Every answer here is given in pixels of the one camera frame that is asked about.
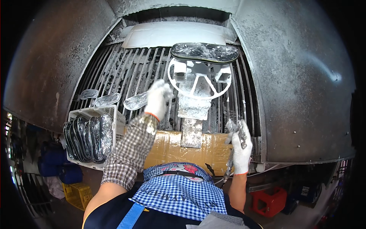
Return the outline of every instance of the hand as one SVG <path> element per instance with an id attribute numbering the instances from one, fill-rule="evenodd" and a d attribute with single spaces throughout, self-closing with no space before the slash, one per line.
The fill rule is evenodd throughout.
<path id="1" fill-rule="evenodd" d="M 247 124 L 244 120 L 240 120 L 239 126 L 240 130 L 233 133 L 231 138 L 231 143 L 234 148 L 233 164 L 235 167 L 235 175 L 248 172 L 250 155 L 253 148 Z"/>
<path id="2" fill-rule="evenodd" d="M 145 113 L 152 114 L 160 122 L 167 111 L 166 103 L 173 97 L 173 91 L 163 79 L 157 80 L 147 92 Z"/>

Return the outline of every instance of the checkered sleeve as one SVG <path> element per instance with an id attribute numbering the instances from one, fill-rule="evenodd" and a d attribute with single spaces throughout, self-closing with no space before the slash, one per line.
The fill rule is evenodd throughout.
<path id="1" fill-rule="evenodd" d="M 143 171 L 157 131 L 158 120 L 143 113 L 128 125 L 127 134 L 120 140 L 104 162 L 101 184 L 111 182 L 130 190 L 137 173 Z"/>

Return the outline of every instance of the red plastic stool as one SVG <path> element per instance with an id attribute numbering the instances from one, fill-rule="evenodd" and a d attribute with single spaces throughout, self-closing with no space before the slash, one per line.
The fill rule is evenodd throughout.
<path id="1" fill-rule="evenodd" d="M 261 190 L 250 193 L 253 196 L 253 207 L 250 209 L 265 217 L 273 217 L 285 207 L 287 192 L 280 187 L 273 188 L 273 195 L 269 195 L 265 191 Z M 259 200 L 263 201 L 266 206 L 258 209 Z"/>

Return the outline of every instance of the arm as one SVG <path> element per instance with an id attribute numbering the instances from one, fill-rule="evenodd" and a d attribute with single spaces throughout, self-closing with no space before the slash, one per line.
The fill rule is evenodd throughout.
<path id="1" fill-rule="evenodd" d="M 241 131 L 234 133 L 231 139 L 234 148 L 233 163 L 235 170 L 228 195 L 230 205 L 239 212 L 244 213 L 247 172 L 253 144 L 246 123 L 241 120 L 239 126 L 242 128 Z"/>
<path id="2" fill-rule="evenodd" d="M 229 189 L 230 205 L 244 214 L 244 205 L 247 194 L 245 187 L 247 184 L 247 174 L 234 175 Z"/>
<path id="3" fill-rule="evenodd" d="M 166 100 L 172 96 L 169 85 L 163 80 L 152 85 L 145 113 L 129 123 L 127 134 L 107 156 L 101 186 L 85 209 L 84 221 L 94 209 L 133 187 L 154 144 L 159 120 L 164 118 Z"/>

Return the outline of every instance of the cardboard box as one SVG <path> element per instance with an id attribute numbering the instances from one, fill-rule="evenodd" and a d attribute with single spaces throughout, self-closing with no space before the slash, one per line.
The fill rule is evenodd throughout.
<path id="1" fill-rule="evenodd" d="M 191 162 L 211 174 L 205 165 L 207 163 L 216 176 L 224 175 L 232 148 L 232 145 L 224 143 L 227 134 L 202 134 L 201 148 L 180 147 L 181 135 L 182 133 L 178 131 L 158 130 L 153 148 L 146 158 L 145 169 L 169 162 Z"/>

